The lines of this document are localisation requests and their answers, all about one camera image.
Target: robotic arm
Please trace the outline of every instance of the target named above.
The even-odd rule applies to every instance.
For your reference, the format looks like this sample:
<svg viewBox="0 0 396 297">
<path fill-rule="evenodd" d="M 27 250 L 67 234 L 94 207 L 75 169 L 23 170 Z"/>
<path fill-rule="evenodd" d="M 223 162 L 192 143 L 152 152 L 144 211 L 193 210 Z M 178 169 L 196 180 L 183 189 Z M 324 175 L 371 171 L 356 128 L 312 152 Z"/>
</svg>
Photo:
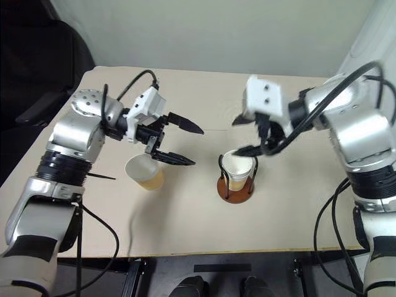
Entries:
<svg viewBox="0 0 396 297">
<path fill-rule="evenodd" d="M 348 77 L 337 75 L 322 86 L 303 90 L 289 104 L 279 85 L 251 76 L 243 113 L 233 125 L 255 122 L 260 146 L 243 147 L 235 154 L 274 155 L 300 132 L 329 129 L 355 194 L 356 236 L 370 250 L 364 292 L 396 296 L 396 139 L 393 123 L 368 100 L 369 81 L 361 75 L 372 67 L 380 66 L 372 62 Z"/>
<path fill-rule="evenodd" d="M 146 145 L 153 159 L 172 165 L 193 165 L 177 153 L 159 151 L 169 123 L 203 134 L 190 120 L 162 115 L 165 99 L 153 84 L 131 108 L 98 90 L 80 90 L 71 110 L 55 125 L 35 176 L 8 220 L 8 249 L 0 255 L 1 296 L 48 296 L 56 275 L 56 256 L 70 249 L 82 227 L 78 203 L 84 181 L 105 136 Z"/>
</svg>

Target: beige liquid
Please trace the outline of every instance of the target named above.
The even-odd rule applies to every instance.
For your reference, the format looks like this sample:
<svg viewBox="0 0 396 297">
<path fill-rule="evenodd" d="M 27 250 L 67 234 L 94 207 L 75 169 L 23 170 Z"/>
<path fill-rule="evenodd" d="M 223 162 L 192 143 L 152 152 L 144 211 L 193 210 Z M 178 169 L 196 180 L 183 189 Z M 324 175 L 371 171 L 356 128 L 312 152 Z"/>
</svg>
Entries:
<svg viewBox="0 0 396 297">
<path fill-rule="evenodd" d="M 245 179 L 241 179 L 239 181 L 235 181 L 231 178 L 230 179 L 230 190 L 234 191 L 234 192 L 242 190 L 247 179 L 248 179 L 248 177 L 246 177 Z"/>
<path fill-rule="evenodd" d="M 156 190 L 162 187 L 164 182 L 162 170 L 158 170 L 156 176 L 148 181 L 138 181 L 137 183 L 144 187 L 146 190 Z"/>
</svg>

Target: black shoe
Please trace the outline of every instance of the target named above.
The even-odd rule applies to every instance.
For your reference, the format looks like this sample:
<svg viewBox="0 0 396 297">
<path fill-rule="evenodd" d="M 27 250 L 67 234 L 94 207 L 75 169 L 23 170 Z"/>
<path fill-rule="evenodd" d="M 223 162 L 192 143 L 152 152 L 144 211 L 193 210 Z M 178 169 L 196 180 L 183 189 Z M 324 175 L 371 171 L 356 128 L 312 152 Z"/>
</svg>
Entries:
<svg viewBox="0 0 396 297">
<path fill-rule="evenodd" d="M 202 277 L 185 278 L 169 295 L 169 297 L 207 297 L 208 283 Z"/>
<path fill-rule="evenodd" d="M 273 297 L 273 294 L 265 281 L 248 277 L 242 281 L 241 297 Z"/>
</svg>

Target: paper cup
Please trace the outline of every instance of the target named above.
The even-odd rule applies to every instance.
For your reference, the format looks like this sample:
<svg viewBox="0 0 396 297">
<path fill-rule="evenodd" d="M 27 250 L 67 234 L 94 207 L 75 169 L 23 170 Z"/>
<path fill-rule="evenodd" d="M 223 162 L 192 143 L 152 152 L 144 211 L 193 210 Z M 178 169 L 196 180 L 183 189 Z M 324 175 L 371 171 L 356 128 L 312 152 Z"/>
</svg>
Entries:
<svg viewBox="0 0 396 297">
<path fill-rule="evenodd" d="M 230 150 L 224 154 L 222 167 L 230 177 L 230 190 L 236 192 L 242 190 L 245 185 L 253 167 L 253 159 L 234 156 L 233 152 L 235 151 L 236 150 Z"/>
<path fill-rule="evenodd" d="M 125 165 L 125 172 L 146 190 L 159 189 L 164 182 L 158 163 L 147 154 L 132 157 Z"/>
</svg>

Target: beige table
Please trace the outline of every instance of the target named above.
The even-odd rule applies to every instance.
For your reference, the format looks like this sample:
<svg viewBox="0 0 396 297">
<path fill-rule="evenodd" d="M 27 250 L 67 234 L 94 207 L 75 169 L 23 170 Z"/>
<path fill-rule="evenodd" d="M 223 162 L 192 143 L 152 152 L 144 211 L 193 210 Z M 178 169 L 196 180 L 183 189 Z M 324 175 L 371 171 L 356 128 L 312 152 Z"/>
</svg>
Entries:
<svg viewBox="0 0 396 297">
<path fill-rule="evenodd" d="M 110 87 L 116 98 L 142 69 L 96 67 L 87 72 L 79 89 Z M 161 147 L 181 153 L 197 162 L 195 166 L 162 164 L 166 182 L 160 191 L 148 192 L 124 173 L 125 162 L 142 153 L 144 146 L 107 139 L 92 172 L 116 180 L 87 178 L 85 205 L 106 220 L 118 233 L 119 256 L 157 256 L 252 251 L 305 251 L 313 249 L 312 235 L 317 213 L 345 177 L 327 132 L 301 135 L 282 154 L 260 157 L 256 190 L 243 204 L 228 204 L 216 190 L 220 175 L 217 158 L 221 153 L 246 144 L 258 143 L 253 125 L 230 127 L 241 111 L 241 97 L 247 74 L 156 70 L 160 93 L 167 99 L 166 112 L 173 111 L 197 123 L 205 135 L 166 127 Z M 262 75 L 282 85 L 290 98 L 298 91 L 323 83 L 324 78 Z M 124 98 L 131 106 L 145 90 L 145 77 Z M 34 174 L 54 123 L 69 108 L 59 112 L 44 129 L 0 189 L 0 229 L 17 202 L 27 178 Z M 353 197 L 341 195 L 337 218 L 345 245 L 359 248 L 353 228 Z M 319 228 L 322 249 L 337 248 L 330 212 Z M 114 241 L 108 231 L 84 215 L 83 256 L 109 257 Z M 6 248 L 0 237 L 0 252 Z M 60 254 L 75 257 L 75 247 Z"/>
</svg>

